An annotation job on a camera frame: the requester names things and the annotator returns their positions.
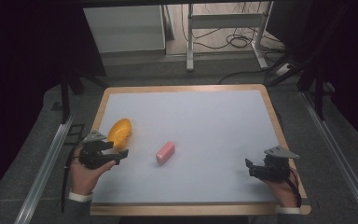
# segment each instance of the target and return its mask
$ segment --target shirt cuff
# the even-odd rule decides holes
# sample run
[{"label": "shirt cuff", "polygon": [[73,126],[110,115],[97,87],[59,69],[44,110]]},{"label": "shirt cuff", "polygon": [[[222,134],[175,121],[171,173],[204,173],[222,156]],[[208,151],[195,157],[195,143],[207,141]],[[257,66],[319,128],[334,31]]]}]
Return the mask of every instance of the shirt cuff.
[{"label": "shirt cuff", "polygon": [[91,195],[85,196],[85,195],[80,195],[80,194],[75,194],[73,192],[69,192],[68,198],[70,200],[73,200],[73,201],[76,201],[79,203],[85,203],[92,199],[92,193],[91,193]]},{"label": "shirt cuff", "polygon": [[300,214],[301,210],[299,207],[280,207],[277,206],[277,213],[280,214]]}]

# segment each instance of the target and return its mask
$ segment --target human hand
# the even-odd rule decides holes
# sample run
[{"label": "human hand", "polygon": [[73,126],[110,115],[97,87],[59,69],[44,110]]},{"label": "human hand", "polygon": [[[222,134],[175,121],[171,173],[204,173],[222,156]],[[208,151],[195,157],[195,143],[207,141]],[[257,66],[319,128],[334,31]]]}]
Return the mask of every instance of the human hand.
[{"label": "human hand", "polygon": [[[293,168],[290,169],[291,172],[290,172],[289,180],[296,187],[298,187],[298,182],[297,182],[298,172]],[[296,196],[293,193],[293,190],[285,181],[278,183],[270,180],[263,180],[263,179],[260,180],[269,186],[269,188],[272,190],[273,194],[275,195],[281,207],[297,207]]]},{"label": "human hand", "polygon": [[83,147],[82,144],[77,146],[74,152],[74,158],[71,163],[71,182],[72,192],[79,195],[90,195],[95,188],[100,176],[110,170],[115,164],[115,161],[110,161],[99,167],[98,169],[91,170],[86,168],[79,162],[80,150]]}]

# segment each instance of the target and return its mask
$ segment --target wall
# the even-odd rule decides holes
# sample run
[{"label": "wall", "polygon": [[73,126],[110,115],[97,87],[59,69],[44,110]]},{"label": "wall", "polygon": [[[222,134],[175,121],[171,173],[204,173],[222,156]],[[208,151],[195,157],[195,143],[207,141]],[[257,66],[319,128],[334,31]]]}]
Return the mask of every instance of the wall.
[{"label": "wall", "polygon": [[84,8],[100,53],[165,49],[160,6]]}]

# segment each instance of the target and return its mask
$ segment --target yellow object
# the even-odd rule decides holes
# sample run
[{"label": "yellow object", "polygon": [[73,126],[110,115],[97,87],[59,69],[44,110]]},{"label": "yellow object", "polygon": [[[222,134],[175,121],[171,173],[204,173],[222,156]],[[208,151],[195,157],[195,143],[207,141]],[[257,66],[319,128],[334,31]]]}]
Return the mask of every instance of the yellow object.
[{"label": "yellow object", "polygon": [[121,119],[116,122],[107,135],[107,140],[113,142],[113,147],[124,149],[127,146],[128,137],[131,136],[131,122],[129,119]]}]

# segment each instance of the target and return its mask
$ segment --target dark background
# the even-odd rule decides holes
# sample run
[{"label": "dark background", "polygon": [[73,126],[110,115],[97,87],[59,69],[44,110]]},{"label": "dark background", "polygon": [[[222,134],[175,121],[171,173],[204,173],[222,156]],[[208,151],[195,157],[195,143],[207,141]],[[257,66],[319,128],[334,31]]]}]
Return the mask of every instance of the dark background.
[{"label": "dark background", "polygon": [[[334,4],[316,3],[299,35],[315,37],[302,57],[320,36],[324,15],[334,10]],[[325,80],[336,88],[333,102],[358,130],[358,2],[351,4],[321,62]],[[63,73],[79,76],[76,70],[105,75],[80,6],[0,1],[0,179],[31,131],[44,93],[60,83]]]}]

